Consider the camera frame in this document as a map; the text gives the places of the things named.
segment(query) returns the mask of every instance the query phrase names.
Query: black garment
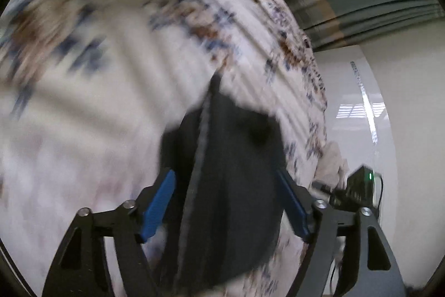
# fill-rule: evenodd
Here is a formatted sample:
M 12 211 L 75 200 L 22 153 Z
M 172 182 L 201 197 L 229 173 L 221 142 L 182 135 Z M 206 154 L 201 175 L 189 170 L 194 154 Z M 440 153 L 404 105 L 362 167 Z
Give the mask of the black garment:
M 266 263 L 280 230 L 276 170 L 286 162 L 279 124 L 237 107 L 219 84 L 214 76 L 202 108 L 162 142 L 161 164 L 175 171 L 177 189 L 156 274 L 161 287 L 179 292 L 208 289 Z

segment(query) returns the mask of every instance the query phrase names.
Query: floral bedsheet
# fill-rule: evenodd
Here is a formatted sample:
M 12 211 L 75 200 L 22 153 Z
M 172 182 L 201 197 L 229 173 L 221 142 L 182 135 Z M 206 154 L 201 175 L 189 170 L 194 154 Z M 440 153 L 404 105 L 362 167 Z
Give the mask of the floral bedsheet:
M 216 70 L 241 106 L 279 120 L 289 173 L 311 182 L 326 98 L 283 0 L 11 0 L 0 22 L 0 233 L 37 295 L 75 212 L 153 183 L 162 133 Z M 268 264 L 205 294 L 284 296 L 303 247 L 284 216 Z

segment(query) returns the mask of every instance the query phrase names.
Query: silver bolt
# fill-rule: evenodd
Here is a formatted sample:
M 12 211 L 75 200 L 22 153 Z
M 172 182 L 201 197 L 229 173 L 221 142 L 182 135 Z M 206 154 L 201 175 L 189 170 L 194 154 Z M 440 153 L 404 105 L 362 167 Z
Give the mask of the silver bolt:
M 81 208 L 77 211 L 79 217 L 86 217 L 90 213 L 90 208 Z
M 369 217 L 370 215 L 372 215 L 371 209 L 366 208 L 366 207 L 361 208 L 361 209 L 360 209 L 360 212 L 361 212 L 363 215 L 365 215 L 366 217 Z
M 133 199 L 126 200 L 123 203 L 125 209 L 133 209 L 136 206 L 136 201 Z
M 326 204 L 326 202 L 324 200 L 321 200 L 321 199 L 317 199 L 314 202 L 314 205 L 315 205 L 316 208 L 319 208 L 319 209 L 326 209 L 326 207 L 328 206 Z

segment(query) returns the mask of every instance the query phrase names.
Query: blue gripper pad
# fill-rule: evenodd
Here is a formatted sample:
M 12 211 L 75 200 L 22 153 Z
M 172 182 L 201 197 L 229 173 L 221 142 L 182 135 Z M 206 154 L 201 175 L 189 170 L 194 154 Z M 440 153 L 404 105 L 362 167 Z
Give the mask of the blue gripper pad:
M 165 210 L 167 205 L 173 195 L 174 189 L 176 187 L 176 175 L 172 170 L 169 170 L 165 175 L 164 180 L 162 180 L 161 185 L 159 185 L 157 190 L 154 190 L 155 194 L 148 205 L 148 208 L 142 214 L 142 226 L 139 232 L 143 243 L 145 243 L 149 238 L 151 238 L 155 233 L 157 227 L 162 223 L 164 218 Z

